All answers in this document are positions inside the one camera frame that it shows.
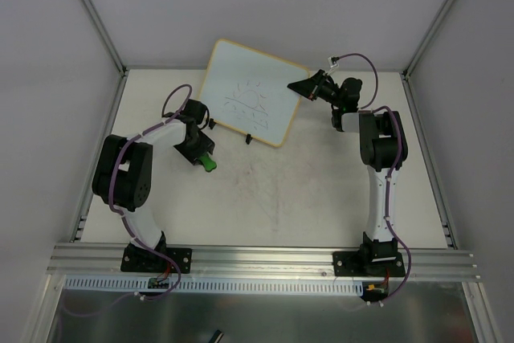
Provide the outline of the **green whiteboard eraser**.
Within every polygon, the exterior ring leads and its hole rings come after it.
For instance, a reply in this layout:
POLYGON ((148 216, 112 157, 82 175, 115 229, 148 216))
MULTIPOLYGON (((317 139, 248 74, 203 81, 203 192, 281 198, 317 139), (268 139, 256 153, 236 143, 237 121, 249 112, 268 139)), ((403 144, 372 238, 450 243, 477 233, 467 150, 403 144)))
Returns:
POLYGON ((208 153, 205 153, 202 156, 200 156, 198 158, 198 161, 207 173, 210 173, 217 168, 216 162, 210 157, 208 153))

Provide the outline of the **yellow framed whiteboard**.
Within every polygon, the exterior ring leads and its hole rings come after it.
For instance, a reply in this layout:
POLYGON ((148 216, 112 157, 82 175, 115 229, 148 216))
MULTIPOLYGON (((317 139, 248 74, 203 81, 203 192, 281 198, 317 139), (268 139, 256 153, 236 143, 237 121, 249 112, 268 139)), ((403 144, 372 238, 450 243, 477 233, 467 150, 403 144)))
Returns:
POLYGON ((198 98, 215 123, 279 148, 300 104, 288 85, 309 76, 297 63, 219 39, 198 98))

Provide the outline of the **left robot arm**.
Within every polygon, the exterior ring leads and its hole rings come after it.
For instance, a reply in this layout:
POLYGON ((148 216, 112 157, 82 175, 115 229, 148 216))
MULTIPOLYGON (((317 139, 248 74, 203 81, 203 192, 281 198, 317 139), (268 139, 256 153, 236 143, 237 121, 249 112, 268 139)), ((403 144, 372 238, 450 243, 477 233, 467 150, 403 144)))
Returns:
POLYGON ((122 272, 190 272, 192 250, 167 246, 147 200, 153 161, 168 149, 176 149, 191 165, 200 165, 208 173, 216 169, 211 159, 215 143, 203 132, 210 122, 209 109, 200 101, 188 100, 180 112, 163 114, 159 124, 133 140, 114 134, 104 139, 92 193, 120 216, 131 237, 121 260, 122 272))

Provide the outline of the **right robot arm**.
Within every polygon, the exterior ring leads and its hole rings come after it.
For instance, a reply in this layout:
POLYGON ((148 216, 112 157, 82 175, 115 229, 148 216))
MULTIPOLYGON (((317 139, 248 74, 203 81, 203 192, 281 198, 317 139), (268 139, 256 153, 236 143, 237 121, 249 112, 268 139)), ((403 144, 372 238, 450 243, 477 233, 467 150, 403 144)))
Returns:
POLYGON ((404 277, 410 264, 404 262, 400 240, 394 230, 394 191, 408 156, 408 145, 397 111, 388 107, 372 111, 358 108, 363 82, 349 77, 337 84, 325 71, 288 85, 308 100, 318 98, 331 105, 331 123, 341 133, 356 133, 360 157, 369 175, 369 216, 359 248, 332 254, 334 274, 349 276, 404 277))

